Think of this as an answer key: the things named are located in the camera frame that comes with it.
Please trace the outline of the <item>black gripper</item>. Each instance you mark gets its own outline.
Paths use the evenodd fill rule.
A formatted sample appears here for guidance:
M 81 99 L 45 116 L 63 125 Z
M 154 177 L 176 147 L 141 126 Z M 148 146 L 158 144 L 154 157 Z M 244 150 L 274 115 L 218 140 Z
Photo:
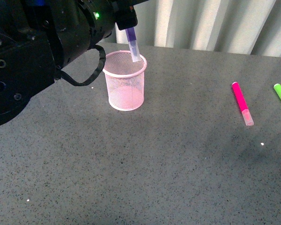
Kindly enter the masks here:
M 89 49 L 111 35 L 115 25 L 119 30 L 135 27 L 138 24 L 135 5 L 142 0 L 78 0 L 78 7 L 89 23 Z

